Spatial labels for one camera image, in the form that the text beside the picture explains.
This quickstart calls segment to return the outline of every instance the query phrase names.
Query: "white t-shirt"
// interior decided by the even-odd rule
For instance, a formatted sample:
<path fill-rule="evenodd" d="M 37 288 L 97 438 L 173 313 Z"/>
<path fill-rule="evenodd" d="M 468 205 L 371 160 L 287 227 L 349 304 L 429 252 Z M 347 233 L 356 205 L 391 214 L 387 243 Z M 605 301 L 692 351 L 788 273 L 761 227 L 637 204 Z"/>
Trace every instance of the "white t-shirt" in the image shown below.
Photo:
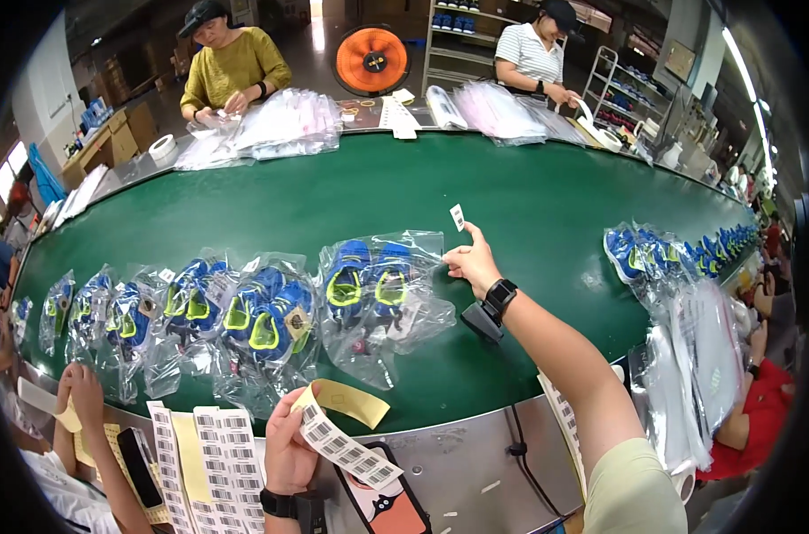
<path fill-rule="evenodd" d="M 21 457 L 30 466 L 45 498 L 71 528 L 86 532 L 80 528 L 85 527 L 91 534 L 121 534 L 108 499 L 70 477 L 56 452 L 37 454 L 22 450 Z"/>
<path fill-rule="evenodd" d="M 496 57 L 517 65 L 517 72 L 545 84 L 560 84 L 563 80 L 564 50 L 553 42 L 548 52 L 531 24 L 506 27 L 496 45 Z"/>

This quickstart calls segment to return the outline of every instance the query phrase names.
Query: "red shirt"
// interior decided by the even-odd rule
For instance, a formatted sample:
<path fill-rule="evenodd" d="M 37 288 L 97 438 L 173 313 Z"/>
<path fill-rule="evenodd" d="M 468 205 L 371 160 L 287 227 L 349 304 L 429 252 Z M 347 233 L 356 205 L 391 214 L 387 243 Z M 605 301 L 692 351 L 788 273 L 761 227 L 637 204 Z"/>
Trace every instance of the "red shirt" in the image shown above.
<path fill-rule="evenodd" d="M 764 359 L 743 407 L 743 413 L 749 416 L 749 439 L 745 449 L 732 449 L 714 440 L 710 450 L 713 465 L 707 473 L 697 471 L 695 478 L 719 480 L 736 477 L 761 465 L 772 452 L 790 408 L 791 396 L 782 391 L 781 386 L 792 383 L 787 372 Z"/>

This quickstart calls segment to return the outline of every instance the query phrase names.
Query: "yellow shirt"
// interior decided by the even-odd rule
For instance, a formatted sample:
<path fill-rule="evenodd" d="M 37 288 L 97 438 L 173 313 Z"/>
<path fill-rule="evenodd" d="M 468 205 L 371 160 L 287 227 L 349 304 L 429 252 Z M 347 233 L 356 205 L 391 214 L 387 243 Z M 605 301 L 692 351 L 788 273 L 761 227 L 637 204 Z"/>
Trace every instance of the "yellow shirt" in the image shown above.
<path fill-rule="evenodd" d="M 243 28 L 223 48 L 204 47 L 196 52 L 179 107 L 191 104 L 196 109 L 221 109 L 235 91 L 260 81 L 282 89 L 292 81 L 292 70 L 267 33 L 257 27 Z"/>

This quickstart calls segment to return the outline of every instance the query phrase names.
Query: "fluorescent light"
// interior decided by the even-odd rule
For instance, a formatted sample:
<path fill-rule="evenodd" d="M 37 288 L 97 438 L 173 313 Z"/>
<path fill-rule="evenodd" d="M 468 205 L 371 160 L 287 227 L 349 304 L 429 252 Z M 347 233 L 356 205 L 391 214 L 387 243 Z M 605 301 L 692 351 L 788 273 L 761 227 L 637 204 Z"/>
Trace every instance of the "fluorescent light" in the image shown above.
<path fill-rule="evenodd" d="M 733 59 L 737 61 L 737 69 L 740 70 L 740 74 L 743 76 L 745 91 L 749 93 L 749 101 L 757 101 L 755 87 L 752 85 L 752 79 L 749 78 L 749 69 L 745 67 L 745 61 L 743 61 L 743 57 L 740 54 L 740 49 L 737 48 L 737 42 L 733 40 L 733 36 L 728 28 L 722 30 L 722 37 L 725 37 L 728 49 L 731 50 Z"/>

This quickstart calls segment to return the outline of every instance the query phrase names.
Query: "woman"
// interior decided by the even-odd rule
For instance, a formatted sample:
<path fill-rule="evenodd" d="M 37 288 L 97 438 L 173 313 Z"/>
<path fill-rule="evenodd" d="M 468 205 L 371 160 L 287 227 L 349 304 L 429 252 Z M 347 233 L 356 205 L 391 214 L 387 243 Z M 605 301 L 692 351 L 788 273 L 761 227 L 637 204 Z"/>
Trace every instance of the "woman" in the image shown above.
<path fill-rule="evenodd" d="M 203 46 L 191 62 L 181 100 L 187 121 L 204 121 L 215 109 L 243 113 L 250 102 L 269 97 L 292 81 L 271 37 L 257 27 L 230 28 L 226 8 L 214 0 L 196 3 L 179 37 Z"/>
<path fill-rule="evenodd" d="M 561 85 L 564 50 L 557 39 L 575 34 L 576 11 L 565 0 L 544 0 L 535 22 L 509 26 L 496 45 L 496 78 L 516 89 L 542 91 L 557 103 L 577 107 L 580 95 Z"/>

